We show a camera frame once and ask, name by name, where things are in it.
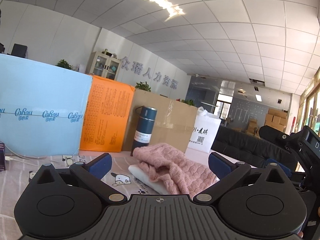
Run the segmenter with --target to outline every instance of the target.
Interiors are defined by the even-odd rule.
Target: light blue box
[[[20,155],[76,155],[92,77],[0,54],[0,141]]]

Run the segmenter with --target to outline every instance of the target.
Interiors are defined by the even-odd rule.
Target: cabinet
[[[100,52],[93,52],[89,57],[86,73],[117,80],[121,60]]]

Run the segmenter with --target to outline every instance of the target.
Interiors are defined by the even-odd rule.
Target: white folded cloth
[[[153,190],[157,191],[159,194],[170,195],[167,189],[165,188],[163,181],[151,182],[149,180],[148,175],[144,173],[144,171],[140,169],[138,165],[130,165],[128,170],[134,177],[151,187]]]

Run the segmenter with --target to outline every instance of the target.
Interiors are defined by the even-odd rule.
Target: dark blue thermos bottle
[[[134,135],[131,155],[135,148],[149,145],[153,125],[155,124],[155,119],[157,114],[157,109],[155,108],[141,106],[141,107],[138,107],[137,109],[139,108],[141,108],[141,113],[139,116],[136,133]]]

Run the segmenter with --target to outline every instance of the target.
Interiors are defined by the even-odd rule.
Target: black sofa
[[[293,154],[281,150],[268,141],[224,126],[219,127],[211,149],[257,168],[265,167],[269,158],[292,171],[295,171],[298,163]]]

